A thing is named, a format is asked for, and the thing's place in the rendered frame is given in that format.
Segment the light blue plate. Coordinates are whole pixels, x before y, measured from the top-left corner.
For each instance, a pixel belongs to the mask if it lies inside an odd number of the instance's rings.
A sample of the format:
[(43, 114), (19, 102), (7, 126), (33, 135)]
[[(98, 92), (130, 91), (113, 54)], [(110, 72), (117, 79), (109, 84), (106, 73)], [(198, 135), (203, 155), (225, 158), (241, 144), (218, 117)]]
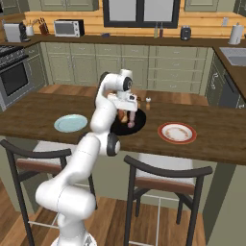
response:
[(54, 128), (62, 133), (74, 133), (87, 125), (87, 118), (80, 114), (68, 114), (60, 117), (54, 123)]

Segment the white plate with red rim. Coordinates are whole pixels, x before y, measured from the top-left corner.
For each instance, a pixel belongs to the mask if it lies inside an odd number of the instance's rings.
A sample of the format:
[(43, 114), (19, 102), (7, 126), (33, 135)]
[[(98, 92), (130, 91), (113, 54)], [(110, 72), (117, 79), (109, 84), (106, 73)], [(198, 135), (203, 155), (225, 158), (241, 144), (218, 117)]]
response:
[(197, 137), (196, 131), (191, 126), (181, 122), (166, 122), (160, 125), (158, 134), (172, 144), (188, 144)]

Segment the white toaster oven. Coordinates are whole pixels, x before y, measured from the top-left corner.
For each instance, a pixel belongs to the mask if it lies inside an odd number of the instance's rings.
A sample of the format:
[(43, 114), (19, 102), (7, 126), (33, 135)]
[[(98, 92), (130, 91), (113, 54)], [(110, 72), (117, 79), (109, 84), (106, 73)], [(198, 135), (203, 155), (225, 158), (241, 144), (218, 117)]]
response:
[(81, 37), (85, 34), (83, 19), (57, 19), (54, 21), (56, 37)]

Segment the black frame window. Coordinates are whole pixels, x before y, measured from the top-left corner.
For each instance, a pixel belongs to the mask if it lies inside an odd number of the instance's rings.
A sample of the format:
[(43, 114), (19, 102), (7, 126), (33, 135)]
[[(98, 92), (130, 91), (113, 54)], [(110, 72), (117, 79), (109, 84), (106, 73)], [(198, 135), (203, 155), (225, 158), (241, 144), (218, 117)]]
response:
[(105, 27), (177, 29), (181, 0), (102, 0)]

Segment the green cupboards beside sink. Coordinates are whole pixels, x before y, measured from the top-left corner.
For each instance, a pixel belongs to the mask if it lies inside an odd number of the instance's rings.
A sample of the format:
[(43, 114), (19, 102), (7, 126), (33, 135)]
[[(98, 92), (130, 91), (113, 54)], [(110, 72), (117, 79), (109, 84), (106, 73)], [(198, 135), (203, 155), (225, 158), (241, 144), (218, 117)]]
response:
[[(208, 85), (206, 89), (206, 97), (210, 106), (220, 107), (218, 103), (220, 101), (223, 85), (225, 84), (225, 73), (228, 73), (227, 70), (225, 69), (218, 56), (214, 54), (209, 72)], [(243, 99), (240, 93), (235, 109), (246, 110), (246, 101)]]

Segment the white pot with tools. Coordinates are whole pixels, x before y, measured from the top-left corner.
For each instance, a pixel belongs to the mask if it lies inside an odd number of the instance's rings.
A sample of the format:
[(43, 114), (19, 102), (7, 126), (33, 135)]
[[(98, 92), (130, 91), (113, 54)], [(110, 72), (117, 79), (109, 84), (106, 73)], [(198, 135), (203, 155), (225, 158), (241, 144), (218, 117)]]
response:
[(26, 21), (25, 24), (26, 24), (26, 35), (28, 37), (33, 36), (35, 34), (35, 32), (34, 32), (34, 27), (33, 27), (32, 21)]

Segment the brown bun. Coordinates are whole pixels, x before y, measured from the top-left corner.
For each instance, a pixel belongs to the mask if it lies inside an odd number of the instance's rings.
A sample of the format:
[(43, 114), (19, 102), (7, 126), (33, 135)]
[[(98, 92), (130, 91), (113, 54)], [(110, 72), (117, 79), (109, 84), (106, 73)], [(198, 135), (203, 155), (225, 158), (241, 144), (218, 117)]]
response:
[(126, 123), (128, 121), (127, 112), (123, 110), (118, 110), (117, 112), (118, 119), (121, 123)]

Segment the brown knife block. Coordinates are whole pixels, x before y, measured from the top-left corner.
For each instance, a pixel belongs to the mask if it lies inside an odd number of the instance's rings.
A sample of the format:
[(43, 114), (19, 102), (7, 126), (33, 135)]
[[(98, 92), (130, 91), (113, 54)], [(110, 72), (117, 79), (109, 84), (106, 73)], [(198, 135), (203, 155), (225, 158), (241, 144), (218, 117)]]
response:
[(47, 36), (49, 34), (49, 30), (48, 30), (48, 27), (47, 27), (47, 24), (44, 20), (43, 17), (41, 17), (39, 20), (38, 20), (38, 23), (39, 23), (39, 29), (40, 29), (40, 32)]

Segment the dark frame stool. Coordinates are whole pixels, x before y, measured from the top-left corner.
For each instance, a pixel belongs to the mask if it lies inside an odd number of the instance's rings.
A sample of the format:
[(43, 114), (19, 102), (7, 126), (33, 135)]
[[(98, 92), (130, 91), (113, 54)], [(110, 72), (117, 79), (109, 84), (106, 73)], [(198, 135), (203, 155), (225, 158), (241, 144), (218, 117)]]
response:
[(124, 246), (129, 246), (133, 202), (135, 216), (139, 215), (141, 196), (149, 190), (174, 192), (179, 197), (176, 223), (180, 224), (183, 204), (190, 210), (185, 246), (192, 246), (204, 178), (212, 173), (210, 166), (193, 169), (192, 160), (140, 154), (138, 159), (126, 156), (130, 165)]
[(100, 149), (98, 139), (85, 136), (77, 145), (41, 141), (33, 151), (22, 150), (6, 140), (1, 140), (0, 145), (7, 152), (29, 245), (35, 246), (35, 242), (20, 183), (43, 172), (53, 178), (38, 186), (36, 201), (59, 214), (60, 236), (51, 246), (97, 246), (84, 223), (96, 208), (95, 191), (75, 184), (92, 179), (91, 170)]

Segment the steel oven with hob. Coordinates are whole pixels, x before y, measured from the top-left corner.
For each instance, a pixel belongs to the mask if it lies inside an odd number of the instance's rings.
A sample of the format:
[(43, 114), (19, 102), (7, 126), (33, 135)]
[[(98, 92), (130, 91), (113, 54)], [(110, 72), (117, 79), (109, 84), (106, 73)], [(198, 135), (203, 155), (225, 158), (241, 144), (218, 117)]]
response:
[(22, 46), (0, 45), (0, 108), (8, 107), (32, 91), (28, 55)]

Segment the dark dishwasher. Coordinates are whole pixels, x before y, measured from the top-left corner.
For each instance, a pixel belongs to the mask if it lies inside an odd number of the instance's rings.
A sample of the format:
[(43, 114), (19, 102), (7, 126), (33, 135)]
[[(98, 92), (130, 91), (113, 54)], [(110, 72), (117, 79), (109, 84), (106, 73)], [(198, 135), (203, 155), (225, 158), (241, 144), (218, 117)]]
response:
[(224, 82), (223, 85), (220, 101), (218, 105), (220, 107), (226, 107), (226, 108), (235, 108), (238, 98), (239, 98), (239, 92), (234, 84), (233, 79), (228, 73), (224, 74)]

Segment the steel sink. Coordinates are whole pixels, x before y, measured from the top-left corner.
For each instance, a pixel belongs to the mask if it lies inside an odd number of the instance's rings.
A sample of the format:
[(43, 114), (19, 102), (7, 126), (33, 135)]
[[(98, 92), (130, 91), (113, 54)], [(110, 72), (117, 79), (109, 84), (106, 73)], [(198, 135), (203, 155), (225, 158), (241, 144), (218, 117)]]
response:
[(246, 48), (220, 47), (221, 52), (233, 66), (246, 66)]

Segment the green base cupboard run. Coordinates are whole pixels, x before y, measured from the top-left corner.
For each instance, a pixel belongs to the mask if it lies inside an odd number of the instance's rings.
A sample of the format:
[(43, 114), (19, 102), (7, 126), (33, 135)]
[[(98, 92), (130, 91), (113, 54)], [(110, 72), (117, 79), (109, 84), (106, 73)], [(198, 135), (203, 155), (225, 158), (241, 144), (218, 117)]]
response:
[(95, 86), (103, 72), (133, 72), (134, 88), (203, 95), (213, 51), (204, 47), (46, 42), (26, 49), (36, 87)]

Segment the white coffee machine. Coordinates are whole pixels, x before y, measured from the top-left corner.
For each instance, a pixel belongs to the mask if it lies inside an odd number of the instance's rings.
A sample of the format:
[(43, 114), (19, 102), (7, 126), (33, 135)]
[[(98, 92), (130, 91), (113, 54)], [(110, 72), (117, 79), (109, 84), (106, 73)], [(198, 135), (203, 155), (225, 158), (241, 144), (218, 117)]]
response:
[(8, 42), (24, 42), (27, 39), (26, 26), (23, 22), (5, 23), (4, 30)]

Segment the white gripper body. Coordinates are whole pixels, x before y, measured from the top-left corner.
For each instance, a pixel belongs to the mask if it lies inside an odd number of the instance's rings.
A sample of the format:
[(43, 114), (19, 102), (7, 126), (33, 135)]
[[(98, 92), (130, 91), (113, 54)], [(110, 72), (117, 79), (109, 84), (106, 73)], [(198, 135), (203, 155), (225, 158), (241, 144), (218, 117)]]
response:
[(137, 111), (137, 102), (114, 100), (114, 105), (122, 111)]

